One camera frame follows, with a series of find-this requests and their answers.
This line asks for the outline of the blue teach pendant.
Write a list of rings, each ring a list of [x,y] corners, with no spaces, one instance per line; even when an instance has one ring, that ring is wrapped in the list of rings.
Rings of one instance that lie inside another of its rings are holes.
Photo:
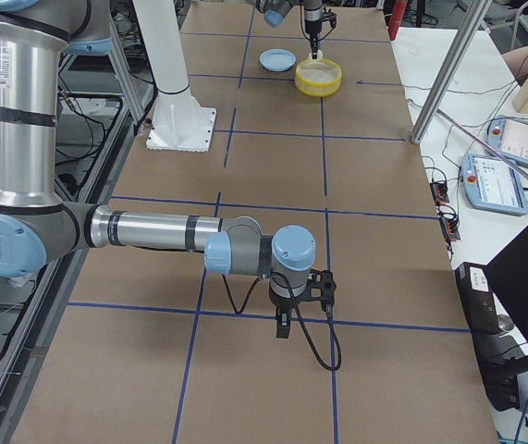
[[[487,143],[508,159],[528,167],[528,122],[517,117],[498,116],[488,126]]]
[[[512,216],[528,214],[528,203],[516,171],[495,157],[466,154],[460,172],[471,207]]]

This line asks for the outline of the yellow mesh steamer basket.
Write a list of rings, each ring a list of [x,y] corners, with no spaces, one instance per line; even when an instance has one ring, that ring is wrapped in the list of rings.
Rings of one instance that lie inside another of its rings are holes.
[[[295,68],[296,89],[311,97],[332,95],[339,89],[341,79],[341,67],[325,58],[302,60]]]

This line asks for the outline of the black laptop computer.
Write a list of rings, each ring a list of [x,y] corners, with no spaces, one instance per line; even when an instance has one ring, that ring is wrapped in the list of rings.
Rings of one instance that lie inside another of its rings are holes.
[[[502,337],[494,300],[500,301],[528,343],[528,225],[488,264],[463,263],[455,270],[455,277],[471,333],[492,335],[493,354],[511,347],[510,339]],[[520,382],[516,391],[508,393],[486,389],[496,410],[526,408],[528,412],[528,375]]]

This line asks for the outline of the red cylinder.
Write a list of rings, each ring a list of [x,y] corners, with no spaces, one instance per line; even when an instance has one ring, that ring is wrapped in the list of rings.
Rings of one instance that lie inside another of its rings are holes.
[[[391,42],[395,41],[399,31],[400,24],[407,7],[407,0],[396,0],[392,7],[390,20],[387,26],[387,33]]]

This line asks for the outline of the orange black adapter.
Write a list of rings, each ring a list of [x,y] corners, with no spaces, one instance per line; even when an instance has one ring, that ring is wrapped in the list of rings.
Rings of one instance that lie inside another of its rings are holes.
[[[448,184],[445,181],[432,181],[429,186],[435,205],[449,203]]]
[[[443,237],[446,241],[460,240],[460,233],[458,232],[457,226],[452,219],[440,217],[439,224],[443,233]]]

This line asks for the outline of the upper orange black adapter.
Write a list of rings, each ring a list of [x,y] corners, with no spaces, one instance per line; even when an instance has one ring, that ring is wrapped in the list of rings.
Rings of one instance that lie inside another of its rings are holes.
[[[445,181],[432,181],[429,186],[435,205],[449,203],[448,184]]]

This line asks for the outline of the white steamed bun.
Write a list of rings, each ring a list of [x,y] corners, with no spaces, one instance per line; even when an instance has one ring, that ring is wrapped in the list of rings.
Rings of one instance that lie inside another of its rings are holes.
[[[308,60],[322,60],[324,58],[323,52],[318,50],[316,53],[310,53],[307,56]]]

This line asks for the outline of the lower orange black adapter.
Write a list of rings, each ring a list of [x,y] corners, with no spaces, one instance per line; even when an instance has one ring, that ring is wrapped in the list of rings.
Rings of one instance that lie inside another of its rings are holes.
[[[460,233],[458,232],[457,226],[452,219],[440,217],[439,224],[443,233],[443,237],[446,241],[460,240]]]

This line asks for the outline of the aluminium frame post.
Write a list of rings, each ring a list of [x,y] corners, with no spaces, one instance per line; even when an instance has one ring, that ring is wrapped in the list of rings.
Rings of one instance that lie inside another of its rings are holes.
[[[424,135],[427,132],[431,121],[435,117],[447,89],[452,82],[453,76],[473,41],[473,37],[490,5],[490,0],[478,0],[473,1],[469,6],[465,18],[452,40],[440,70],[436,75],[431,91],[416,120],[411,133],[412,143],[419,144],[424,138]]]

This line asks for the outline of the light blue plate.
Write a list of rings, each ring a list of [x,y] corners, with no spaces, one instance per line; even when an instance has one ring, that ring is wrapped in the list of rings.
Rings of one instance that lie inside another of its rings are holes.
[[[259,62],[267,71],[286,72],[294,67],[296,56],[289,50],[272,48],[260,54]]]

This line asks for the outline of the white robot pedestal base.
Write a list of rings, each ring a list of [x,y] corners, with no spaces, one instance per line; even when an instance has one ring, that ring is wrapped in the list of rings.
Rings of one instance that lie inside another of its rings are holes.
[[[147,147],[205,153],[216,110],[201,106],[191,93],[174,3],[141,0],[133,5],[157,90]]]

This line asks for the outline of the far blue teach pendant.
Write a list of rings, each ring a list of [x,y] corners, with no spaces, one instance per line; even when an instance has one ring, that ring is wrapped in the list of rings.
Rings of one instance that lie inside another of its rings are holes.
[[[508,159],[528,167],[528,122],[517,117],[498,116],[488,126],[487,143]]]

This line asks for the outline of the near blue teach pendant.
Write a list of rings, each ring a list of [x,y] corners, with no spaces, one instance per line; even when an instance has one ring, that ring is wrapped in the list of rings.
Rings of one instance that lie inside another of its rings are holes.
[[[528,214],[528,203],[516,171],[495,157],[466,154],[460,172],[471,207],[512,216]]]

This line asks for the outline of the aluminium side frame rail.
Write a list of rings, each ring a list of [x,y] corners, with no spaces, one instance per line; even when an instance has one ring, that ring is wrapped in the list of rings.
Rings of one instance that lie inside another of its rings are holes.
[[[58,125],[55,191],[67,203],[103,204],[138,133],[122,98],[77,93]],[[24,411],[87,253],[70,253],[20,282],[0,277],[0,443]]]

